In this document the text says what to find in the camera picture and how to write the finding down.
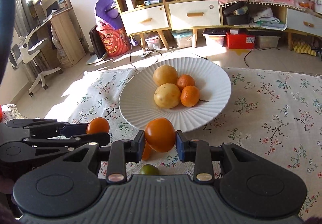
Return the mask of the yellow egg tray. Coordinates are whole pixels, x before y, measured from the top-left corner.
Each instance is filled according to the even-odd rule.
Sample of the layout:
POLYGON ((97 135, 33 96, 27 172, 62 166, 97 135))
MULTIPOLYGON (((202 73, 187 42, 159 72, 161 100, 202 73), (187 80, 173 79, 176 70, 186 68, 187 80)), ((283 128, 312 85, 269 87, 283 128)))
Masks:
POLYGON ((317 52, 315 50, 313 50, 312 47, 308 43, 306 43, 304 40, 296 38, 291 42, 291 45, 293 47, 293 50, 296 53, 302 53, 302 54, 307 54, 307 55, 311 55, 311 56, 317 55, 317 52))

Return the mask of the black flat heater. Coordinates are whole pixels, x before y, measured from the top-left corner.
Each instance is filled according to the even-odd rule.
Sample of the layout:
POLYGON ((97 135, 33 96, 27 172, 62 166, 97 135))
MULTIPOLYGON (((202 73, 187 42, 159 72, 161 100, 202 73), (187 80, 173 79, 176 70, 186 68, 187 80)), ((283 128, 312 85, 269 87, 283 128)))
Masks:
POLYGON ((89 32, 93 51, 90 53, 91 57, 86 62, 87 65, 96 64, 107 57, 107 51, 97 28, 97 25, 95 25, 89 32))

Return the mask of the floral white tablecloth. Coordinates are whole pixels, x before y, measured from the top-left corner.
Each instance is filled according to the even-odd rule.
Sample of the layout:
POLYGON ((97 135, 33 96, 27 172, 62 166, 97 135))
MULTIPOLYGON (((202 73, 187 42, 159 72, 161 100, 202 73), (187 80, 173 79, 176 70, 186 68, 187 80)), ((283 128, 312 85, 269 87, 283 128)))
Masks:
MULTIPOLYGON (((214 120, 185 134, 212 146, 232 142, 291 170, 306 183, 300 217, 321 216, 321 77, 228 68, 231 96, 214 120)), ((112 141, 133 139, 137 130, 121 116, 118 100, 136 69, 91 72, 55 105, 49 118, 86 123, 104 117, 112 141)))

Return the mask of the white office chair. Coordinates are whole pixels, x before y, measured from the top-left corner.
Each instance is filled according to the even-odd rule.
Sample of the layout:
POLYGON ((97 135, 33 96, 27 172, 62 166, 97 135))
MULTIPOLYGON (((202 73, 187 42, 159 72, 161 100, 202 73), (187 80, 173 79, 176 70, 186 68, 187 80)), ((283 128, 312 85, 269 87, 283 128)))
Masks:
MULTIPOLYGON (((37 67, 37 63, 35 61, 35 58, 38 57, 38 55, 41 53, 41 49, 46 46, 46 44, 49 42, 49 38, 41 39, 39 42, 34 44, 32 47, 28 47, 29 41, 32 38, 33 34, 35 34, 39 29, 41 29, 43 25, 39 25, 36 28, 34 28, 31 32, 29 32, 26 36, 18 36, 18 33, 14 29, 13 35, 12 35, 12 43, 11 43, 11 50, 10 50, 10 56, 9 60, 11 62, 11 65, 13 67, 17 67, 20 63, 28 64, 29 62, 34 63, 34 65, 37 67)), ((41 86, 44 90, 48 88, 47 84, 45 83, 45 77, 51 74, 54 74, 56 72, 59 72, 59 74, 63 73, 63 70, 61 67, 53 68, 53 69, 47 69, 44 71, 40 71, 35 78, 33 85, 28 90, 28 94, 30 97, 33 97, 33 89, 36 88, 36 86, 41 83, 41 86)))

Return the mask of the clear storage bin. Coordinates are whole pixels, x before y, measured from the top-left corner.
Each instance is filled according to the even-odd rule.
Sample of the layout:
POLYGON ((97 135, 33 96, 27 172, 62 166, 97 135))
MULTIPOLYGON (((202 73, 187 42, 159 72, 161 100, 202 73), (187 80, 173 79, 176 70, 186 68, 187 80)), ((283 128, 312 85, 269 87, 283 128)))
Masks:
POLYGON ((180 49, 192 46, 193 32, 191 30, 171 31, 171 34, 174 37, 176 44, 180 49))

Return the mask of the red snack bucket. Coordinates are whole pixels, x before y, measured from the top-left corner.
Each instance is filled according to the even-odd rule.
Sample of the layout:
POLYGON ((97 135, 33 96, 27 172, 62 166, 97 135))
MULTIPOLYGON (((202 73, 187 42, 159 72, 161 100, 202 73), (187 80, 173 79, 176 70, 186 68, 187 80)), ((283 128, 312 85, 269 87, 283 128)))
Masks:
POLYGON ((100 27, 97 26, 96 30, 99 33, 108 56, 120 56, 130 50, 131 44, 124 27, 114 29, 109 24, 105 24, 100 27))

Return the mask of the purple plush toy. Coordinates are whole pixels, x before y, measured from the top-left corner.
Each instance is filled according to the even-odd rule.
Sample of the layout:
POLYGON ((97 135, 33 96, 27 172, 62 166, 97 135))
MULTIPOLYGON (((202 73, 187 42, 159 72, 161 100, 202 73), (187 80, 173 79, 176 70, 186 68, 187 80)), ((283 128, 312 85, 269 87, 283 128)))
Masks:
POLYGON ((114 0, 98 0, 94 7, 96 24, 101 27, 108 24, 118 30, 123 27, 122 19, 114 0))

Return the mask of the orange tangerine with stem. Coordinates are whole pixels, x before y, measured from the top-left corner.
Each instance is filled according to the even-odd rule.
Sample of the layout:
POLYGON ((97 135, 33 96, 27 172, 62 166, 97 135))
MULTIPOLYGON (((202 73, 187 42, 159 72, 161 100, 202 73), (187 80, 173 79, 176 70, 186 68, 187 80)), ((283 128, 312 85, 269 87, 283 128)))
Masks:
POLYGON ((186 86, 180 96, 181 104, 185 107, 196 106, 199 102, 207 102, 200 98, 200 90, 196 86, 186 86))

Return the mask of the orange tomato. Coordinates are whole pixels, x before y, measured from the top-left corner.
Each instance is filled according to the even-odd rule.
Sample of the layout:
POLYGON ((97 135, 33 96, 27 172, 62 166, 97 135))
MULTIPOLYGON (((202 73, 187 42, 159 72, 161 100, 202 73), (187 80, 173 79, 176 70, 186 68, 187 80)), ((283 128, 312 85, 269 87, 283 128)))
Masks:
POLYGON ((103 117, 97 117, 88 123, 86 134, 108 133, 109 130, 109 122, 103 117))
POLYGON ((176 131, 169 120, 157 118, 147 124, 145 139, 153 150, 166 153, 175 145, 176 131))

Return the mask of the orange fruit near kiwis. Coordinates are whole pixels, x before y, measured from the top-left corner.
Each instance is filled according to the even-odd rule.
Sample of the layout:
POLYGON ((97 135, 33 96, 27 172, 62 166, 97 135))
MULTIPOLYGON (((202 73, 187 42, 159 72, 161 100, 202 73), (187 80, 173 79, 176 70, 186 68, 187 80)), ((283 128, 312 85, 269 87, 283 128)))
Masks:
POLYGON ((148 161, 151 157, 152 154, 152 148, 150 147, 150 145, 148 144, 147 141, 145 141, 145 148, 143 150, 143 154, 142 154, 142 158, 141 160, 143 161, 148 161))

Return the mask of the small orange tangerine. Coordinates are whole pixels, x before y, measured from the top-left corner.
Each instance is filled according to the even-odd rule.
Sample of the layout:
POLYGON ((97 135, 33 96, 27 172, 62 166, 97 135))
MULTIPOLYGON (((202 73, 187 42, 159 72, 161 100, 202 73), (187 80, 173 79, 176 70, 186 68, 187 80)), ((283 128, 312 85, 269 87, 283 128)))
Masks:
POLYGON ((176 85, 182 92, 186 86, 195 86, 195 80, 188 74, 182 74, 180 77, 178 77, 176 85))

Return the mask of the low wooden tv cabinet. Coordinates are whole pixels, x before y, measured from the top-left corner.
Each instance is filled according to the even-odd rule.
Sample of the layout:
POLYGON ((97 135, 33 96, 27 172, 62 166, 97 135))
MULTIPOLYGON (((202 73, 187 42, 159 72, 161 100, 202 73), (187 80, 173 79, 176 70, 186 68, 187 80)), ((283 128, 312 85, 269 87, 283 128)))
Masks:
POLYGON ((203 28, 240 28, 303 34, 321 38, 321 15, 309 9, 263 2, 235 1, 219 4, 217 0, 182 0, 167 3, 171 29, 192 30, 192 47, 203 28))

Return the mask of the wooden desk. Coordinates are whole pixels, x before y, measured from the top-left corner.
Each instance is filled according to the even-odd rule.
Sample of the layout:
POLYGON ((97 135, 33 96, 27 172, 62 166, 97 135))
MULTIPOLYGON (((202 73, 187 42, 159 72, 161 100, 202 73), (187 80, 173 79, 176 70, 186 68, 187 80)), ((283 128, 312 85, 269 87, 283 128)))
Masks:
POLYGON ((33 0, 32 9, 42 25, 36 35, 46 40, 40 55, 48 68, 69 68, 85 57, 82 30, 70 0, 33 0))

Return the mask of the yellow round fruit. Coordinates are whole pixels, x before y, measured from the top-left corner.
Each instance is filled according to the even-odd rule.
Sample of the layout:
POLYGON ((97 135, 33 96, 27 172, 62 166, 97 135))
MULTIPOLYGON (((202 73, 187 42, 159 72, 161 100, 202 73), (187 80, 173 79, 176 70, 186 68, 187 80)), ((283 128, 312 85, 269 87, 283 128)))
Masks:
POLYGON ((172 109, 180 103, 181 92, 173 83, 159 86, 154 93, 155 104, 162 109, 172 109))
POLYGON ((153 81, 159 87, 165 83, 176 84, 178 79, 177 70, 169 65, 158 67, 153 73, 153 81))

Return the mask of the white ribbed plate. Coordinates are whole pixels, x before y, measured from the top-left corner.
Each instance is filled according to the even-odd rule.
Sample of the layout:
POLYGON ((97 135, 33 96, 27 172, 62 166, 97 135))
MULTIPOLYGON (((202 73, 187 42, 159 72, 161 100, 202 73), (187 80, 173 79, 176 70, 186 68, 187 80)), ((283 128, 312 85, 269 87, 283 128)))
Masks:
POLYGON ((231 96, 226 71, 201 58, 181 57, 153 64, 135 74, 122 89, 120 113, 131 126, 145 129, 157 118, 168 119, 176 130, 190 132, 215 119, 231 96), (193 106, 183 105, 177 86, 180 75, 195 81, 193 106))

